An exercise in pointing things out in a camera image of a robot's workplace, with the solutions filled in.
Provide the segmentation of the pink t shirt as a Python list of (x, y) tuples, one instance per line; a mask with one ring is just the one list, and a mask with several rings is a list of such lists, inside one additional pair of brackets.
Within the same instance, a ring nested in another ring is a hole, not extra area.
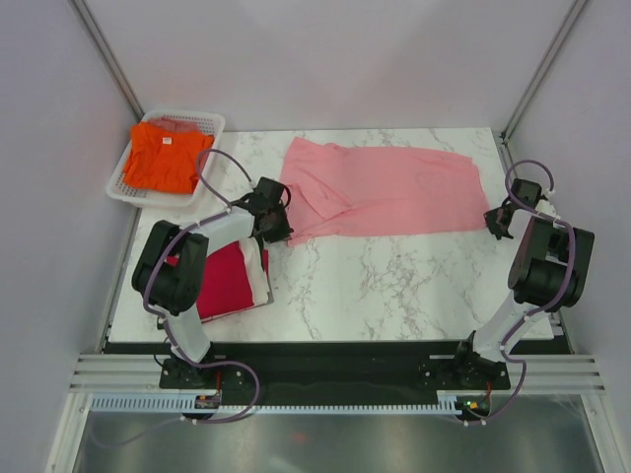
[(472, 159), (439, 150), (296, 138), (280, 180), (291, 193), (292, 246), (315, 237), (477, 231), (489, 209)]

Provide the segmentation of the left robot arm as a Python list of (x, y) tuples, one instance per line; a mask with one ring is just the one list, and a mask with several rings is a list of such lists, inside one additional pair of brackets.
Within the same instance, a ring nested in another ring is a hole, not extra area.
[(269, 303), (265, 246), (289, 238), (290, 201), (286, 185), (263, 177), (220, 214), (185, 229), (161, 220), (150, 231), (131, 286), (162, 323), (193, 386), (208, 386), (217, 372), (205, 357), (211, 342), (203, 322)]

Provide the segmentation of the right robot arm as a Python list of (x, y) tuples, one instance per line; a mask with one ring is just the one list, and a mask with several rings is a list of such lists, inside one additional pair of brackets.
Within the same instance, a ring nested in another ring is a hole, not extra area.
[(584, 292), (596, 235), (545, 214), (546, 201), (539, 184), (518, 178), (502, 205), (484, 214), (497, 239), (511, 236), (516, 212), (528, 213), (529, 220), (509, 271), (508, 296), (484, 326), (458, 344), (451, 372), (462, 387), (476, 386), (487, 369), (507, 362), (532, 326), (575, 305)]

